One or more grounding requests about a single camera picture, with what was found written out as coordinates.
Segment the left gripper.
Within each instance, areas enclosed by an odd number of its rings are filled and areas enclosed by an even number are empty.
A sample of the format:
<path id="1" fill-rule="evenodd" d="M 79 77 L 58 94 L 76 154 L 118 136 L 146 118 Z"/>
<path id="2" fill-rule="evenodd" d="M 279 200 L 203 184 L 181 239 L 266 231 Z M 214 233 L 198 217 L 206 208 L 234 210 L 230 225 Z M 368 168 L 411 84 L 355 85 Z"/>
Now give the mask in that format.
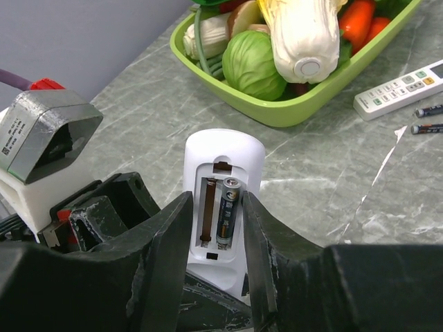
<path id="1" fill-rule="evenodd" d="M 93 181 L 50 210 L 39 242 L 58 252 L 88 251 L 160 211 L 138 172 Z"/>

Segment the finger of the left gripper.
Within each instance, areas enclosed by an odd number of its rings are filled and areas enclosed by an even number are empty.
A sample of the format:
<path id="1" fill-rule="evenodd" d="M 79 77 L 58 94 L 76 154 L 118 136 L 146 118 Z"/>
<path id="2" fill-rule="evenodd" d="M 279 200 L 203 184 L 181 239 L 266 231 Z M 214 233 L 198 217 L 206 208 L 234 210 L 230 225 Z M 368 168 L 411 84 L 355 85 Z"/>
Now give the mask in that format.
<path id="1" fill-rule="evenodd" d="M 252 327 L 250 306 L 186 273 L 177 331 L 241 331 Z"/>

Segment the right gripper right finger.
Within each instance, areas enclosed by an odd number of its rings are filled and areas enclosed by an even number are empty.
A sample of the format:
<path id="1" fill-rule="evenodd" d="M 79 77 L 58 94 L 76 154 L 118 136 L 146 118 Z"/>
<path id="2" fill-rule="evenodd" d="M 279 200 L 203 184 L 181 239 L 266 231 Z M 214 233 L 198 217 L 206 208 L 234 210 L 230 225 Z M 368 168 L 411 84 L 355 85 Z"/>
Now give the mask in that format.
<path id="1" fill-rule="evenodd" d="M 242 199 L 256 331 L 441 331 L 442 247 L 320 247 Z"/>

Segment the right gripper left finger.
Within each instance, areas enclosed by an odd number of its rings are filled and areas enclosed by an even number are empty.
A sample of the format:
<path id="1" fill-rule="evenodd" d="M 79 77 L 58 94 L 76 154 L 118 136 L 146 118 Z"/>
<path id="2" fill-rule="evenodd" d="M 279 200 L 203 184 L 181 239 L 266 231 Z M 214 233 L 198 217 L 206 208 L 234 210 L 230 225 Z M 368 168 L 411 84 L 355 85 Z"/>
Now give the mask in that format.
<path id="1" fill-rule="evenodd" d="M 186 274 L 193 199 L 87 252 L 1 245 L 2 331 L 174 331 Z"/>

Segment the green battery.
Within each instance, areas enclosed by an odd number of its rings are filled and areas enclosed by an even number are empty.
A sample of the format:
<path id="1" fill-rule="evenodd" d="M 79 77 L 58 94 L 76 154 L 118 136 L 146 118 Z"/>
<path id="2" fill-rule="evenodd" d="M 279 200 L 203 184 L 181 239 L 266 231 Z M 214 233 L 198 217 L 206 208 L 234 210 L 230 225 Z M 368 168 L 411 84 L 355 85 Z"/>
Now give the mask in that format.
<path id="1" fill-rule="evenodd" d="M 219 247 L 229 246 L 235 228 L 241 184 L 236 178 L 225 178 L 221 186 L 216 240 Z"/>

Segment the white remote with coloured buttons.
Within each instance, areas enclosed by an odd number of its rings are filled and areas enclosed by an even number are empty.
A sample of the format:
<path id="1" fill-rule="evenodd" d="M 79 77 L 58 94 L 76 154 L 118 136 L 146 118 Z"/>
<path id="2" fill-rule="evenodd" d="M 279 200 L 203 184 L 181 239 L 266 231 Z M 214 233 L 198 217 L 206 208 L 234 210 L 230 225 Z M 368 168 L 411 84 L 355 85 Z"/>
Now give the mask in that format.
<path id="1" fill-rule="evenodd" d="M 183 190 L 194 201 L 188 271 L 237 299 L 247 291 L 242 196 L 260 193 L 264 159 L 264 145 L 240 131 L 206 129 L 186 141 Z M 241 188 L 233 238 L 222 248 L 216 234 L 225 178 L 236 178 Z"/>

